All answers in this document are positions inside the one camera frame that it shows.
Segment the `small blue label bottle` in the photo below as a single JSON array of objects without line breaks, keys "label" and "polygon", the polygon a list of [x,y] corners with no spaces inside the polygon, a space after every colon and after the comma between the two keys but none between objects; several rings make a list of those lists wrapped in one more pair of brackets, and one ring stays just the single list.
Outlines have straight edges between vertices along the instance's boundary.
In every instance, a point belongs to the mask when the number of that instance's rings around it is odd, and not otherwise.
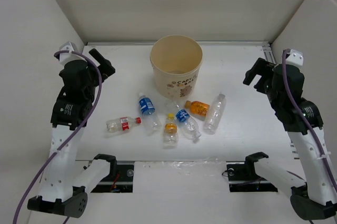
[{"label": "small blue label bottle", "polygon": [[170,99],[165,102],[165,105],[168,112],[174,115],[179,127],[182,129],[183,135],[194,142],[198,141],[201,136],[199,125],[185,108],[179,105],[176,100]]}]

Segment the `large blue label bottle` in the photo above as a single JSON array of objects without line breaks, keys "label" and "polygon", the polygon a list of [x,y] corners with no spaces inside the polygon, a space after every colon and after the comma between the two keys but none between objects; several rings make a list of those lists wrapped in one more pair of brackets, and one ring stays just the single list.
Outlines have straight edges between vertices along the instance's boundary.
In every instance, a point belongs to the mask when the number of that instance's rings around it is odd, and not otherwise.
[{"label": "large blue label bottle", "polygon": [[154,134],[161,128],[160,120],[157,116],[156,109],[151,101],[145,94],[138,94],[138,104],[142,116],[142,122],[149,135]]}]

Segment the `beige capybara paper bin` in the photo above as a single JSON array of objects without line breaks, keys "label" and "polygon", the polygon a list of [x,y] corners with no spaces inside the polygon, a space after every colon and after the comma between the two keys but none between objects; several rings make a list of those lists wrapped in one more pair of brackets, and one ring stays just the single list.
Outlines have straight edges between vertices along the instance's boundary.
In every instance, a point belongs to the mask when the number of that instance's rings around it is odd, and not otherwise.
[{"label": "beige capybara paper bin", "polygon": [[195,87],[203,61],[203,51],[193,39],[169,35],[152,47],[150,62],[157,91],[168,99],[189,96]]}]

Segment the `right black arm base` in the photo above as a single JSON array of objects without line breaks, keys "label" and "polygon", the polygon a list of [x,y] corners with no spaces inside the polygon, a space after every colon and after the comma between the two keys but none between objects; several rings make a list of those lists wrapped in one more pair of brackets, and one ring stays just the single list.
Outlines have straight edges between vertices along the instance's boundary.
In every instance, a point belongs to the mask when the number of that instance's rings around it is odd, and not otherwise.
[{"label": "right black arm base", "polygon": [[278,192],[266,179],[249,175],[244,162],[227,162],[222,176],[228,179],[230,192]]}]

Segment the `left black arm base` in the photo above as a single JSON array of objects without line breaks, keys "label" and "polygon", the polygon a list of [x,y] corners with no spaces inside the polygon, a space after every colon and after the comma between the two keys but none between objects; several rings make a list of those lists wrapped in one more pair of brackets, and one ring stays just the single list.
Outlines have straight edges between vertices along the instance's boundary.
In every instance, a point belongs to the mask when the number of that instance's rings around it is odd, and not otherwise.
[{"label": "left black arm base", "polygon": [[118,162],[114,176],[103,178],[92,193],[132,193],[134,178],[133,162]]}]

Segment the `clear plastic bottle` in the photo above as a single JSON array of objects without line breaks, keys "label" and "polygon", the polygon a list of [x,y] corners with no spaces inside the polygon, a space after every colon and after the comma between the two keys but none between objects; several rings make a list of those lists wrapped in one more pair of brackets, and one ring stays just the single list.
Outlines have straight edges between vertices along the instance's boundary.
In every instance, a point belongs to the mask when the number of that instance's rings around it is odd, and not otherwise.
[{"label": "clear plastic bottle", "polygon": [[223,93],[219,93],[214,98],[206,114],[203,129],[207,134],[215,134],[224,113],[225,105],[226,96]]}]

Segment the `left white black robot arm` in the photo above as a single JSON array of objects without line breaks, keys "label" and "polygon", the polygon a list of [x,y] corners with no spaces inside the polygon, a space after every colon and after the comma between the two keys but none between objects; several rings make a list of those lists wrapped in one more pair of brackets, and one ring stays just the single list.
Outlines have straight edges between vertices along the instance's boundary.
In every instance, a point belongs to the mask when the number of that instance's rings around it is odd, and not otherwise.
[{"label": "left white black robot arm", "polygon": [[79,218],[85,211],[89,193],[103,179],[117,175],[115,156],[98,154],[78,176],[75,160],[87,122],[102,92],[102,84],[115,73],[110,61],[96,49],[90,57],[63,49],[54,54],[64,65],[59,76],[63,87],[53,107],[52,140],[49,158],[34,178],[42,178],[38,194],[28,200],[31,211]]}]

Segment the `orange juice bottle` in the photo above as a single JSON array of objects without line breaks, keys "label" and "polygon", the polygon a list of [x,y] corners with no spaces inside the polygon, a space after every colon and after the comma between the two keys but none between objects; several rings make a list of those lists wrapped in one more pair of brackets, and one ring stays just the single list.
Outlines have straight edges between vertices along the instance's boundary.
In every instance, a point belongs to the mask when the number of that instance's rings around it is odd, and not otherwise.
[{"label": "orange juice bottle", "polygon": [[185,102],[185,108],[188,109],[194,115],[206,117],[210,105],[200,101],[187,100]]}]

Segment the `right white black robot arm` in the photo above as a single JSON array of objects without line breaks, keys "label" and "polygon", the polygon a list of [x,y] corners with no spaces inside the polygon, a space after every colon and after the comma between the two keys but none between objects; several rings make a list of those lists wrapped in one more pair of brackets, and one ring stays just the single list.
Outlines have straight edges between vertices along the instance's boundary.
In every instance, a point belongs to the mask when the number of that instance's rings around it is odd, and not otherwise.
[{"label": "right white black robot arm", "polygon": [[304,75],[297,66],[273,64],[258,58],[245,74],[243,84],[255,76],[261,78],[254,88],[267,95],[277,119],[294,144],[305,179],[281,168],[271,158],[256,152],[245,158],[244,174],[251,179],[262,177],[290,200],[295,213],[303,220],[336,217],[336,178],[324,143],[323,121],[317,106],[302,97]]}]

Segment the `yellow cap orange label bottle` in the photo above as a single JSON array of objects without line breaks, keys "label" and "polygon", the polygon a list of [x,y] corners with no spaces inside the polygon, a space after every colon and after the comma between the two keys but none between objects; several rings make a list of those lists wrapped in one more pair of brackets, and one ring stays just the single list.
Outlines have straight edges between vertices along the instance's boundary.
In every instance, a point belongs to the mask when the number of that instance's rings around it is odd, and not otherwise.
[{"label": "yellow cap orange label bottle", "polygon": [[167,115],[164,133],[163,133],[163,146],[164,148],[175,148],[177,146],[179,136],[177,133],[177,124],[175,116],[170,113]]}]

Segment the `red label cola bottle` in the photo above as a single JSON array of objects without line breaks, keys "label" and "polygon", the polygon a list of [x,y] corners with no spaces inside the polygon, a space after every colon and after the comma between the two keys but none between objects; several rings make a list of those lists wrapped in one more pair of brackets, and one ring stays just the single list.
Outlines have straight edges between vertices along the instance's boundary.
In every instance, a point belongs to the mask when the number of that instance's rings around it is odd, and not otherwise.
[{"label": "red label cola bottle", "polygon": [[120,117],[117,119],[108,120],[106,122],[107,131],[110,133],[117,133],[128,131],[131,128],[141,124],[141,118],[136,117]]}]

